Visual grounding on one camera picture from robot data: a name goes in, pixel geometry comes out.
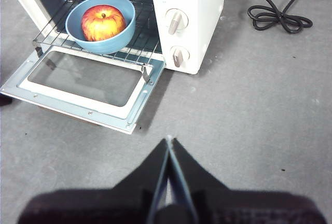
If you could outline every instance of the power cord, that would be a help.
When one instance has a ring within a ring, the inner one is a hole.
[[[253,5],[249,7],[247,13],[249,17],[253,20],[253,26],[256,30],[263,31],[271,28],[272,26],[281,23],[284,30],[290,34],[296,34],[303,30],[303,28],[309,28],[312,26],[312,21],[308,18],[296,15],[286,14],[287,10],[294,3],[295,0],[290,0],[286,7],[279,11],[272,0],[266,0],[271,7],[264,5]],[[252,11],[255,9],[262,9],[268,12],[260,12],[258,14],[253,14]],[[264,26],[258,26],[257,23],[268,23]]]

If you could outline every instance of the red apple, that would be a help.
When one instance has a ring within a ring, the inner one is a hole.
[[[117,8],[111,5],[96,5],[83,14],[81,26],[87,41],[101,41],[123,31],[126,22]]]

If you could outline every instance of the blue bowl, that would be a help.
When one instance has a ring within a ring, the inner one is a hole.
[[[81,20],[83,14],[96,5],[111,5],[121,11],[126,21],[126,28],[119,34],[102,41],[86,41]],[[95,54],[115,53],[125,47],[134,35],[135,8],[129,0],[85,0],[69,13],[65,27],[69,36],[82,48]]]

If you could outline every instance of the oven door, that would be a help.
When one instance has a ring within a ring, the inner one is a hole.
[[[113,59],[50,46],[33,52],[1,93],[131,134],[165,66],[131,54]]]

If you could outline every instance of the white toaster oven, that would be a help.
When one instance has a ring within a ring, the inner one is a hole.
[[[224,3],[130,0],[136,11],[132,40],[116,53],[97,55],[64,27],[82,1],[19,0],[40,33],[32,40],[35,51],[1,93],[128,134],[164,68],[198,72]]]

